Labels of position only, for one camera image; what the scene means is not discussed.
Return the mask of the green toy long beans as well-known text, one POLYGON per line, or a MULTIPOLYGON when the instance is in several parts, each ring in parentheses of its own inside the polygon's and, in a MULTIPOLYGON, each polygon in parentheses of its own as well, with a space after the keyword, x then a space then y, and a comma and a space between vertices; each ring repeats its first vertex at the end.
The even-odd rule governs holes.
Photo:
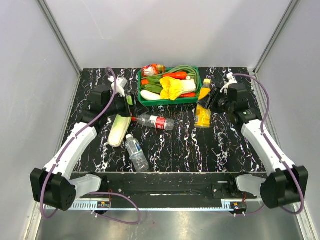
POLYGON ((199 69, 195 66, 189 66, 189 65, 179 65, 176 67, 168 68, 164 73, 161 73, 156 76, 162 76, 167 73, 176 73, 176 72, 186 72, 187 78, 183 80, 193 80, 195 83, 195 91, 198 92, 201 88, 201 77, 199 73, 199 69))

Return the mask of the toy napa cabbage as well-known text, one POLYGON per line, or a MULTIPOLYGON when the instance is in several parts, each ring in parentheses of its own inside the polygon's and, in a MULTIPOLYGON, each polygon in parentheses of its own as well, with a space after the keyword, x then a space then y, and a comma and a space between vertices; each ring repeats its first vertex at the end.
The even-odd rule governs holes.
POLYGON ((132 116, 120 116, 115 112, 115 104, 114 106, 114 115, 116 115, 113 125, 111 127, 107 143, 117 148, 121 145, 122 141, 124 140, 126 133, 128 131, 129 125, 132 121, 132 116))

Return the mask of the yellow juice bottle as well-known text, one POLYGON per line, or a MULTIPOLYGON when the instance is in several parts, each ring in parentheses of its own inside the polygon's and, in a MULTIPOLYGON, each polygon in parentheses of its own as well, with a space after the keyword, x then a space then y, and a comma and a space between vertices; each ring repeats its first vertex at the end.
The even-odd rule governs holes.
MULTIPOLYGON (((206 97, 211 91, 211 80, 206 78, 203 81, 203 86, 200 90, 198 100, 206 97)), ((199 104, 196 106, 195 123, 196 128, 210 128, 211 125, 211 111, 201 107, 199 104)))

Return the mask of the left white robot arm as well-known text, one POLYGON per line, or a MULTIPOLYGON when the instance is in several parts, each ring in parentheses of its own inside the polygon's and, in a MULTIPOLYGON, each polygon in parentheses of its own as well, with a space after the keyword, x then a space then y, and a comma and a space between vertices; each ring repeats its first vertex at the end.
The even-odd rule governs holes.
POLYGON ((42 169, 30 173, 33 199, 42 206, 67 211, 76 199, 93 193, 102 198, 109 186, 105 177, 89 173, 72 179, 76 163, 98 136, 111 116, 131 117, 134 104, 128 103, 124 88, 99 85, 87 97, 79 121, 57 154, 42 169))

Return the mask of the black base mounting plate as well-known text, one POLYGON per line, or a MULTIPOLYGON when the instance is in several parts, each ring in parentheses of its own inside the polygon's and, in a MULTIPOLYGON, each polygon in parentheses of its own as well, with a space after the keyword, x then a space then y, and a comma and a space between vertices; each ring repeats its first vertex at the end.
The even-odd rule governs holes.
POLYGON ((129 201, 146 196, 200 196, 211 199, 241 199, 247 205, 260 207, 263 202, 250 193, 236 188, 235 178, 239 172, 98 172, 106 179, 103 190, 116 193, 115 196, 129 201))

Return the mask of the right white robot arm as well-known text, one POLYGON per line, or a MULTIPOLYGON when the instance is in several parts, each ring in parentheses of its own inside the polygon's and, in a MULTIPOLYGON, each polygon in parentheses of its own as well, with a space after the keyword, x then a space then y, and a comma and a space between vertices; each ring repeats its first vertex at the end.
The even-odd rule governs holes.
POLYGON ((259 111, 249 106, 248 95, 243 84, 232 83, 226 89, 215 87, 197 102, 206 110, 225 113, 251 144, 265 168, 266 178, 241 174, 228 184, 227 192, 233 198, 245 192, 260 197, 269 209, 294 203, 300 203, 303 209, 308 170, 297 166, 284 154, 265 128, 259 111))

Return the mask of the aluminium slotted rail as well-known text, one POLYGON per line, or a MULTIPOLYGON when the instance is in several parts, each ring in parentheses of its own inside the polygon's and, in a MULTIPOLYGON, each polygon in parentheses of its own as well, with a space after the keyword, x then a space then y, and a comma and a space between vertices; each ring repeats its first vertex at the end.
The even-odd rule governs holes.
MULTIPOLYGON (((241 199, 216 199, 200 197, 198 195, 183 196, 143 196, 132 197, 131 201, 140 211, 189 211, 189 212, 232 212, 235 206, 242 203, 241 199)), ((136 208, 128 200, 120 197, 107 198, 82 198, 76 200, 71 210, 88 211, 134 211, 136 208)))

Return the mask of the clear cola bottle red label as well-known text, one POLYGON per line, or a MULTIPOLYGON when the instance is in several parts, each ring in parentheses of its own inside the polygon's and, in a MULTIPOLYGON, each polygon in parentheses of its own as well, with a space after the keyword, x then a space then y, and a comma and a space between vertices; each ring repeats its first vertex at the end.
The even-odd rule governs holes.
POLYGON ((160 130, 173 130, 175 125, 175 121, 173 119, 155 115, 143 114, 138 117, 133 116, 131 119, 141 126, 160 130))

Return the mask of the clear water bottle white cap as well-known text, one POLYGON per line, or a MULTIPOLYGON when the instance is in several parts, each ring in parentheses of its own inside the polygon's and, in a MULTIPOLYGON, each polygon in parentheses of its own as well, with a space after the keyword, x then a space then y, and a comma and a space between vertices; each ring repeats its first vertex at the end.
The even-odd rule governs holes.
POLYGON ((146 172, 149 169, 149 162, 145 157, 140 143, 131 134, 127 134, 125 138, 125 147, 128 151, 129 159, 132 161, 135 171, 137 173, 146 172))

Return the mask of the white toy radish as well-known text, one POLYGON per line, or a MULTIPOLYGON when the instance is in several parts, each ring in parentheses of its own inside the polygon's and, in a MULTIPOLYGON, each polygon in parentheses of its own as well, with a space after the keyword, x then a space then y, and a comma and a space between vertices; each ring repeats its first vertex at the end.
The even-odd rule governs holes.
POLYGON ((158 100, 161 100, 161 96, 159 94, 153 93, 153 92, 148 91, 148 90, 142 90, 140 92, 140 95, 146 101, 158 101, 158 100))

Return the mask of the yellow white toy cabbage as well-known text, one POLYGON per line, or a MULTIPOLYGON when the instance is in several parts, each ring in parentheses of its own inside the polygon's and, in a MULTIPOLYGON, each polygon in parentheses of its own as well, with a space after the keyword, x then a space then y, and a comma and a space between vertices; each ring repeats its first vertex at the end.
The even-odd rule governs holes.
POLYGON ((175 101, 181 95, 195 93, 197 86, 193 80, 179 80, 172 77, 160 79, 162 91, 160 98, 163 100, 175 101))

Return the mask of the green plastic basket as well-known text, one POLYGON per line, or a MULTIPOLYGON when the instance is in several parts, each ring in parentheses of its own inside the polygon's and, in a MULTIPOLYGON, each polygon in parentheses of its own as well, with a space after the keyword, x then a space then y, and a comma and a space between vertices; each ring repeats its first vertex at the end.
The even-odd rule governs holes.
POLYGON ((201 87, 203 86, 202 84, 202 80, 201 80, 201 84, 200 84, 200 89, 198 92, 196 93, 196 97, 188 97, 188 98, 177 98, 176 100, 168 100, 168 99, 161 99, 161 100, 153 100, 153 101, 149 101, 149 100, 145 100, 144 98, 141 97, 141 90, 140 90, 140 86, 141 86, 141 80, 143 78, 142 76, 142 70, 140 70, 138 72, 138 100, 139 102, 144 105, 145 107, 155 107, 155 106, 165 106, 165 105, 178 105, 178 104, 190 104, 190 103, 195 103, 198 100, 198 97, 200 95, 200 91, 201 91, 201 87))

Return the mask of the red toy pepper bottom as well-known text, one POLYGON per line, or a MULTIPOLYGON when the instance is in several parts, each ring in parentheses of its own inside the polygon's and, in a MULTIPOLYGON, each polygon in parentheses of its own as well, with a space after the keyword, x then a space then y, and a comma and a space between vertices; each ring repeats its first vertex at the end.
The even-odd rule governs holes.
POLYGON ((195 97, 196 97, 195 92, 185 93, 179 96, 179 98, 195 98, 195 97))

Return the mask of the red toy chili pepper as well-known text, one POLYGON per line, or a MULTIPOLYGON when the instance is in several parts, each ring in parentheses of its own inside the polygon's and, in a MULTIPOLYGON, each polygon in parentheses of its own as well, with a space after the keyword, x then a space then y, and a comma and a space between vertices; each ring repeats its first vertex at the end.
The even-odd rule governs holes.
POLYGON ((188 74, 184 71, 171 72, 171 73, 164 74, 163 77, 170 77, 174 79, 185 80, 188 77, 188 74))

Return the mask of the green toy bok choy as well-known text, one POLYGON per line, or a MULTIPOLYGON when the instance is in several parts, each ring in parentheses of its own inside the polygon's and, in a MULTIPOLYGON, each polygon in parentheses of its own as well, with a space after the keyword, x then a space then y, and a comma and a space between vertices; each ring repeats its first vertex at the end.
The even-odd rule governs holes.
POLYGON ((149 81, 149 84, 147 84, 147 85, 140 84, 140 90, 141 91, 147 90, 147 91, 150 91, 155 94, 160 94, 161 91, 163 90, 163 87, 160 83, 161 78, 162 78, 162 76, 148 76, 148 77, 143 78, 142 80, 147 79, 149 81))

